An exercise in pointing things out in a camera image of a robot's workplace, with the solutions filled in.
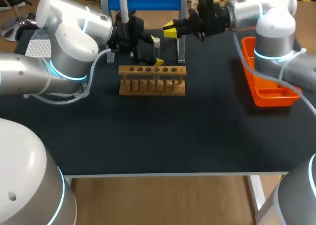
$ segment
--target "cable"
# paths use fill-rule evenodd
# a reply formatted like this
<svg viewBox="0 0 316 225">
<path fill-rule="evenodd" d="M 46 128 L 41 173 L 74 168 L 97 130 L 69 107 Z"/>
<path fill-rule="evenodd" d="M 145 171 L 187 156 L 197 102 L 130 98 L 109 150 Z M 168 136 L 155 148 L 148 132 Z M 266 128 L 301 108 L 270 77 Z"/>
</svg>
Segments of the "cable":
<svg viewBox="0 0 316 225">
<path fill-rule="evenodd" d="M 243 65 L 248 69 L 249 72 L 251 72 L 252 74 L 254 74 L 254 75 L 256 75 L 256 76 L 258 76 L 260 78 L 264 78 L 264 79 L 267 79 L 267 80 L 270 80 L 270 81 L 273 81 L 273 82 L 277 82 L 277 83 L 280 83 L 280 84 L 284 85 L 287 88 L 290 88 L 292 91 L 294 91 L 295 93 L 297 93 L 300 96 L 300 98 L 305 102 L 305 104 L 309 107 L 309 109 L 312 111 L 312 113 L 316 117 L 316 109 L 313 107 L 313 105 L 310 103 L 310 101 L 303 95 L 303 93 L 301 93 L 292 84 L 290 84 L 288 82 L 285 82 L 285 81 L 282 81 L 282 80 L 279 80 L 278 78 L 274 78 L 274 77 L 271 77 L 271 76 L 259 73 L 258 71 L 254 70 L 254 69 L 251 69 L 249 67 L 249 65 L 247 64 L 247 62 L 245 61 L 245 58 L 243 57 L 242 50 L 241 50 L 241 47 L 240 47 L 239 40 L 238 40 L 236 32 L 233 32 L 233 38 L 234 38 L 234 43 L 235 43 L 235 46 L 237 48 L 239 57 L 240 57 Z"/>
<path fill-rule="evenodd" d="M 53 104 L 53 105 L 66 105 L 66 104 L 70 104 L 70 103 L 73 103 L 73 102 L 76 102 L 82 98 L 85 98 L 89 95 L 90 93 L 90 87 L 91 87 L 91 84 L 92 84 L 92 80 L 93 80 L 93 73 L 94 73 L 94 67 L 95 67 L 95 64 L 97 63 L 98 59 L 105 53 L 108 53 L 108 52 L 111 52 L 111 50 L 108 48 L 108 49 L 105 49 L 103 51 L 101 51 L 95 58 L 92 66 L 91 66 L 91 69 L 90 69 L 90 74 L 89 74 L 89 81 L 88 81 L 88 85 L 86 87 L 86 89 L 83 91 L 83 93 L 79 94 L 76 98 L 74 99 L 71 99 L 71 100 L 66 100 L 66 101 L 54 101 L 54 100 L 49 100 L 49 99 L 46 99 L 38 94 L 31 94 L 31 96 L 45 102 L 45 103 L 48 103 L 48 104 Z"/>
</svg>

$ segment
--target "black tabletop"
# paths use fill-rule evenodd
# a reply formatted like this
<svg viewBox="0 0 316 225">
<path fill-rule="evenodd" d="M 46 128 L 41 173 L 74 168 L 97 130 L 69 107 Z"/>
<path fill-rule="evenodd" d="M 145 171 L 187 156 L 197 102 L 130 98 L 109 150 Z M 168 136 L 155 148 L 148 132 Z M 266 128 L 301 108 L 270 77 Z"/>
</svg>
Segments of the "black tabletop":
<svg viewBox="0 0 316 225">
<path fill-rule="evenodd" d="M 16 53 L 25 53 L 30 36 Z M 175 40 L 161 38 L 160 55 L 175 65 Z M 302 101 L 254 105 L 231 33 L 204 43 L 187 36 L 185 58 L 186 96 L 119 96 L 118 65 L 132 63 L 117 56 L 107 64 L 103 56 L 87 98 L 56 106 L 1 97 L 0 117 L 34 131 L 65 175 L 279 172 L 316 152 L 316 120 Z"/>
</svg>

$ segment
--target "robotic arm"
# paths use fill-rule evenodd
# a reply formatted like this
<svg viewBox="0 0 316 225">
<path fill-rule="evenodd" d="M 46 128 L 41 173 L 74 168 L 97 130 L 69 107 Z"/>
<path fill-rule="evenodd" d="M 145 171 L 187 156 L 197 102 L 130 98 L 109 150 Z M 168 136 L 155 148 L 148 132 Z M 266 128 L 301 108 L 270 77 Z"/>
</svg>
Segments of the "robotic arm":
<svg viewBox="0 0 316 225">
<path fill-rule="evenodd" d="M 201 41 L 229 29 L 238 32 L 256 29 L 255 68 L 268 76 L 283 79 L 316 92 L 316 55 L 293 51 L 296 0 L 228 0 L 224 6 L 214 0 L 198 0 L 197 12 L 173 20 L 163 27 L 165 36 L 194 34 Z"/>
<path fill-rule="evenodd" d="M 153 44 L 151 36 L 143 33 L 140 18 L 113 23 L 110 17 L 72 0 L 40 0 L 36 23 L 49 35 L 51 60 L 0 53 L 2 95 L 74 94 L 87 78 L 100 45 L 108 44 L 113 52 L 133 52 L 134 61 L 151 64 L 137 52 L 140 39 Z"/>
</svg>

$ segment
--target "wooden floor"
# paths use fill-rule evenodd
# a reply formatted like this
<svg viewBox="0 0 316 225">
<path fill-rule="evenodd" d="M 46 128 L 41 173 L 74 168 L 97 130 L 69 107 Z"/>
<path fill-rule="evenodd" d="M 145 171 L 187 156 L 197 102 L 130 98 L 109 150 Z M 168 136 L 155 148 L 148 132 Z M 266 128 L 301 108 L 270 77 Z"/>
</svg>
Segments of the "wooden floor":
<svg viewBox="0 0 316 225">
<path fill-rule="evenodd" d="M 33 6 L 21 12 L 35 12 Z M 100 10 L 95 2 L 85 5 Z M 297 38 L 316 53 L 316 3 L 300 2 Z M 161 28 L 177 12 L 137 12 L 145 28 Z M 0 25 L 12 16 L 0 12 Z M 0 38 L 0 52 L 13 52 L 16 43 Z M 277 175 L 261 176 L 267 197 Z M 250 225 L 254 223 L 245 177 L 157 177 L 73 180 L 78 203 L 78 225 Z"/>
</svg>

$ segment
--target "test tube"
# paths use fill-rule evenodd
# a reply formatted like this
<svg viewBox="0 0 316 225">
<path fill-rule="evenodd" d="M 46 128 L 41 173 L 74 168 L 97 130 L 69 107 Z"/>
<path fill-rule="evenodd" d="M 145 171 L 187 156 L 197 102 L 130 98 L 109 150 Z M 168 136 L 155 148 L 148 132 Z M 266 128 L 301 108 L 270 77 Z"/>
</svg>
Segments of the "test tube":
<svg viewBox="0 0 316 225">
<path fill-rule="evenodd" d="M 160 58 L 160 39 L 155 37 L 154 38 L 154 59 Z M 159 67 L 154 67 L 154 71 L 157 72 Z M 154 82 L 155 82 L 155 91 L 157 90 L 157 84 L 159 83 L 159 75 L 154 75 Z"/>
</svg>

